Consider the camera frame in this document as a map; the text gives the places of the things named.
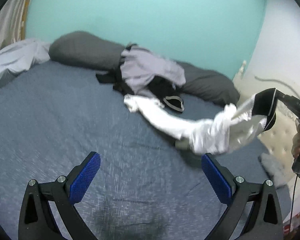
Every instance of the black garment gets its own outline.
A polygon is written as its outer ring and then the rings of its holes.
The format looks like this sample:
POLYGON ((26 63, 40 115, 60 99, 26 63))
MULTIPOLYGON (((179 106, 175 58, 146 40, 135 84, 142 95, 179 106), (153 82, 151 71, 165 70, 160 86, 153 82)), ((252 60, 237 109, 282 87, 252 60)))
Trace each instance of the black garment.
MULTIPOLYGON (((129 44, 126 49, 131 50, 131 47, 136 44, 129 44)), ((122 95, 130 94, 134 95, 133 90, 122 80, 121 65, 124 63, 124 57, 120 58, 117 69, 111 70, 106 74, 96 73, 96 78, 99 83, 113 83, 113 89, 119 91, 122 95)), ((148 89, 166 106, 174 111, 182 113, 184 110, 183 101, 179 96, 179 93, 173 87, 173 85, 165 78, 155 76, 153 80, 148 84, 148 89)))
MULTIPOLYGON (((134 44, 129 44, 126 49, 130 50, 132 46, 136 45, 134 44)), ((126 84, 124 80, 122 80, 122 75, 121 75, 121 65, 124 63, 124 57, 120 58, 118 67, 115 70, 110 70, 106 74, 98 74, 96 73, 96 78, 98 79, 99 83, 104 83, 104 84, 109 84, 112 83, 113 85, 113 90, 116 90, 120 92, 123 96, 126 94, 134 95, 134 92, 132 89, 126 84)))
POLYGON ((184 107, 180 94, 168 80, 155 76, 147 87, 163 104, 179 113, 183 112, 184 107))

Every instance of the white headboard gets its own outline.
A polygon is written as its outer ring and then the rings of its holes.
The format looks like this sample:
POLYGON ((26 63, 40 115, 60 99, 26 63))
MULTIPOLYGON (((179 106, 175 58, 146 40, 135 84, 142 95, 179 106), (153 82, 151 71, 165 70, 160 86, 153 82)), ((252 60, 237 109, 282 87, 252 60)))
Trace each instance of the white headboard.
MULTIPOLYGON (((287 77, 278 73, 244 74, 245 64, 241 66, 233 79, 236 89, 240 93, 238 105, 250 98, 253 94, 268 88, 277 88, 281 92, 293 95, 300 99, 300 87, 287 77)), ((297 133, 296 116, 280 101, 276 109, 276 122, 274 126, 258 136, 260 141, 267 147, 269 153, 274 155, 285 167, 289 181, 287 181, 292 197, 295 174, 291 170, 293 157, 291 154, 292 138, 297 133)), ((293 215, 300 212, 300 179, 297 183, 293 215)))

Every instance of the black strap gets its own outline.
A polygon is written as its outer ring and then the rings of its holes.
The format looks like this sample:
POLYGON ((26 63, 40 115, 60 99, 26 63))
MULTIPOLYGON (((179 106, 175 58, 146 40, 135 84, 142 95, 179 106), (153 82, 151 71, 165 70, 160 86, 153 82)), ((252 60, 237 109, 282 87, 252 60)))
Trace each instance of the black strap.
MULTIPOLYGON (((126 50, 131 50, 132 46, 137 45, 136 43, 128 44, 125 48, 126 50)), ((119 60, 118 67, 115 70, 110 70, 106 74, 98 74, 96 73, 96 78, 98 79, 99 83, 102 84, 114 84, 113 90, 120 92, 122 95, 130 94, 134 95, 132 89, 126 84, 124 80, 122 80, 122 73, 121 73, 121 65, 124 63, 125 57, 121 56, 119 60)))

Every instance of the bed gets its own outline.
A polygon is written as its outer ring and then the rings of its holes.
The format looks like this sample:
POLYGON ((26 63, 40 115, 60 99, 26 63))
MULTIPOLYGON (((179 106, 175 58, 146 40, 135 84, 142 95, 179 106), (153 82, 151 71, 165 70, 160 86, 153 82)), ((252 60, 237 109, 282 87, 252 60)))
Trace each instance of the bed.
MULTIPOLYGON (((213 118, 220 107, 182 95, 183 118, 213 118)), ((100 85, 93 70, 53 61, 34 66, 0 89, 0 224, 18 238, 26 184, 50 182, 88 155, 101 155, 101 168, 77 210, 98 239, 204 239, 221 217, 221 204, 200 168, 200 158, 176 150, 172 140, 140 114, 131 114, 121 94, 100 85)), ((263 183, 255 139, 218 156, 235 176, 263 183)), ((282 217, 291 200, 277 190, 282 217)), ((247 205, 232 235, 249 214, 247 205)), ((52 206, 62 234, 69 238, 52 206)))
MULTIPOLYGON (((233 82, 237 90, 240 92, 238 104, 244 102, 252 94, 258 93, 264 89, 277 88, 283 93, 293 95, 300 99, 300 87, 289 78, 272 73, 253 74, 251 72, 244 73, 243 64, 236 74, 233 82)), ((292 138, 297 133, 296 116, 282 103, 278 102, 276 109, 276 122, 274 126, 266 132, 259 135, 260 141, 267 147, 270 154, 274 155, 285 167, 288 174, 286 181, 289 187, 290 197, 292 199, 293 187, 295 183, 295 174, 291 170, 293 157, 291 155, 292 138)), ((297 181, 293 216, 300 212, 300 179, 297 181)), ((284 218, 283 222, 290 219, 290 213, 284 218)))

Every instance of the white blanket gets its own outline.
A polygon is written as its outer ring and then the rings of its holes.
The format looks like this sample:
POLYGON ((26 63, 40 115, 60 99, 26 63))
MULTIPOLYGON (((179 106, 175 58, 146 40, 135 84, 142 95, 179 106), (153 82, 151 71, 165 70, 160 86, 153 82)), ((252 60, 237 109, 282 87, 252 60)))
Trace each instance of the white blanket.
POLYGON ((10 44, 0 50, 0 87, 31 66, 50 59, 50 44, 35 39, 26 39, 10 44))
POLYGON ((252 115, 254 96, 238 109, 233 104, 226 105, 213 120, 198 121, 168 114, 156 98, 126 95, 124 104, 130 112, 139 111, 158 130, 177 140, 185 139, 198 155, 232 152, 263 132, 267 121, 265 115, 252 115))

